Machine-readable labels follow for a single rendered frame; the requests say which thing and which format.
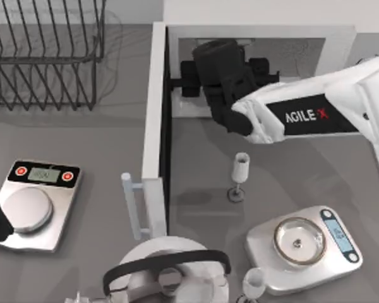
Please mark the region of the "silver scale with blue display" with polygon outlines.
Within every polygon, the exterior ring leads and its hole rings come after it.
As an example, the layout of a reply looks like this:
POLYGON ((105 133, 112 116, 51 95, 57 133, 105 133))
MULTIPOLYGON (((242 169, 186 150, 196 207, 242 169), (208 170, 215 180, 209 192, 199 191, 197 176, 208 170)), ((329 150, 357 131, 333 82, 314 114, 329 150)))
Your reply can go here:
POLYGON ((360 269, 363 255, 337 212, 311 206, 273 218, 248 231, 250 263, 262 269, 275 296, 317 287, 360 269))

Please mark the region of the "silver scale with black panel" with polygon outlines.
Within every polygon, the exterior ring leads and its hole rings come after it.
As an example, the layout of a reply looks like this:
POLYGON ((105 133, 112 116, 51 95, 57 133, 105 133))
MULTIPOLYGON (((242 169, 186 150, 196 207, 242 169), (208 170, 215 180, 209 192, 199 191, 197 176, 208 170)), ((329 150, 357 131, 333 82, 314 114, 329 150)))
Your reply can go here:
POLYGON ((82 175, 75 165, 16 160, 0 189, 0 206, 14 233, 0 247, 56 251, 82 175))

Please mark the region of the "white cabinet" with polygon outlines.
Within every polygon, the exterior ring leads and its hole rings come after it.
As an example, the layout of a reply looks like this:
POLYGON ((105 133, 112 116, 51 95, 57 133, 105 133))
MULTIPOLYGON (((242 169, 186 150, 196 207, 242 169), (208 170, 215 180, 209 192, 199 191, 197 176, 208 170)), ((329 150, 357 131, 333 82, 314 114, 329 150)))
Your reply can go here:
MULTIPOLYGON (((219 38, 234 38, 241 45, 256 45, 255 40, 261 39, 323 39, 324 43, 317 63, 313 65, 314 72, 311 75, 318 76, 331 73, 345 67, 347 58, 356 38, 356 31, 352 25, 279 25, 257 23, 234 24, 206 24, 206 23, 168 23, 153 25, 151 70, 155 71, 156 59, 162 59, 161 68, 167 64, 165 71, 170 67, 170 76, 179 76, 179 41, 180 39, 193 39, 208 41, 219 38)), ((281 53, 285 57, 278 57, 270 61, 271 66, 276 62, 291 62, 295 64, 294 76, 280 76, 284 83, 298 81, 307 77, 301 73, 303 66, 307 66, 303 60, 307 56, 305 50, 297 50, 293 46, 284 46, 281 53)), ((210 110, 203 93, 196 97, 195 101, 182 97, 178 89, 173 89, 170 103, 172 104, 173 118, 211 118, 210 110)))

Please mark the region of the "white cabinet door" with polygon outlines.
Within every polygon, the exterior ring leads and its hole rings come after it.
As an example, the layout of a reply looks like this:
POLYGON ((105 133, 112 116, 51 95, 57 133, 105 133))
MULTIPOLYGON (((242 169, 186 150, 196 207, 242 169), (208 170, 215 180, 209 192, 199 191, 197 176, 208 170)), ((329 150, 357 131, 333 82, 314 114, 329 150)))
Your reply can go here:
POLYGON ((169 232, 171 196, 172 101, 168 28, 152 31, 141 179, 151 237, 169 232))

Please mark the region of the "white wine glass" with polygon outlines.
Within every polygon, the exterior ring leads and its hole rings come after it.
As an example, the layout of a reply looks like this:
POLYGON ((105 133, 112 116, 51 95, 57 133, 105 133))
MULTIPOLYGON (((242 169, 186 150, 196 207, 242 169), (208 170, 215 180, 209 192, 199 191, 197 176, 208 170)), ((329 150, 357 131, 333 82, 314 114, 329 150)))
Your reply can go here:
POLYGON ((250 156, 245 152, 239 152, 234 157, 231 179, 235 185, 227 191, 227 197, 232 203, 240 203, 244 200, 245 192, 241 185, 249 176, 250 156))
POLYGON ((259 299, 266 290, 264 273, 261 268, 251 268, 242 282, 243 292, 236 303, 260 303, 259 299))

